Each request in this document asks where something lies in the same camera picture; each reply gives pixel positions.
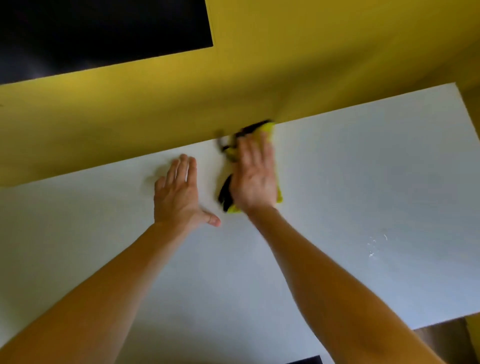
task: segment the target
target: hand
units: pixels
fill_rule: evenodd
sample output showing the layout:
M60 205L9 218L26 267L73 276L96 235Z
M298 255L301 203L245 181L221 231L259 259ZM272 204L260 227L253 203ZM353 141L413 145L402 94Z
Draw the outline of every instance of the hand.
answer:
M230 193L247 215L276 204L275 156L272 144L262 134L261 145L251 135L239 138L239 161L233 165Z
M174 160L166 177L155 182L155 223L191 232L207 223L220 226L220 219L198 205L197 161L185 154Z

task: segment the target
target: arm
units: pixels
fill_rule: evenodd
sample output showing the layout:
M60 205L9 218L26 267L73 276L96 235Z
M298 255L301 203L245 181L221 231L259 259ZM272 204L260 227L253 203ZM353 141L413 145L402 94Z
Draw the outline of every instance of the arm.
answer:
M1 363L116 360L142 299L178 246L200 224L220 225L198 206L196 161L186 155L155 183L154 201L154 224L8 342Z
M275 209L274 152L239 140L231 193L265 237L308 325L336 363L442 361L367 287L291 227Z

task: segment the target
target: forearm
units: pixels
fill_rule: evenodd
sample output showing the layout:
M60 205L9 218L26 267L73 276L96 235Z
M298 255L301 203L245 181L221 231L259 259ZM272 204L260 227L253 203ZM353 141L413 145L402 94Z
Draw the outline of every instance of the forearm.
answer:
M183 239L152 225L0 350L2 363L112 363L148 288Z
M390 362L401 362L409 350L418 359L436 363L435 356L386 304L302 237L274 208L249 217L272 249L305 320L337 363L363 359L378 363L394 353L396 358Z

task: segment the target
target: white surface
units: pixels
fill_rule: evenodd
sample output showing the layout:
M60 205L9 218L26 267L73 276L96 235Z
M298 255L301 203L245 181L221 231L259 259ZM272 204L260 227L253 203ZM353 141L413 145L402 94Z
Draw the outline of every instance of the white surface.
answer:
M281 211L410 327L480 310L480 144L455 85L284 123L275 143ZM144 231L154 173L182 152L198 159L203 205L221 214L214 141L0 191L1 342ZM160 274L119 362L323 352L261 236L223 215Z

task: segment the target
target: microfiber cloth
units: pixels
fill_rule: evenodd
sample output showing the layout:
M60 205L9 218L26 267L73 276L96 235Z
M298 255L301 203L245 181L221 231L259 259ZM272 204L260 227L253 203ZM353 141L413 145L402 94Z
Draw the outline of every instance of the microfiber cloth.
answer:
M275 123L271 120L265 120L258 122L253 125L249 125L242 130L240 130L238 133L233 135L233 145L232 146L223 146L219 142L220 150L222 153L225 153L227 156L227 159L230 162L237 162L238 160L238 149L237 149L237 139L242 136L246 136L248 134L252 134L253 138L260 143L261 142L261 133L266 132L267 133L267 140L271 141L273 132L274 132L274 127ZM241 212L241 210L235 206L233 203L233 198L232 195L230 194L230 183L232 181L232 175L229 175L225 183L223 184L222 189L220 190L220 194L218 195L218 202L222 205L223 211L231 214L231 213L236 213L236 212ZM283 201L282 198L282 193L280 191L280 188L278 187L277 191L277 200L278 203L281 203Z

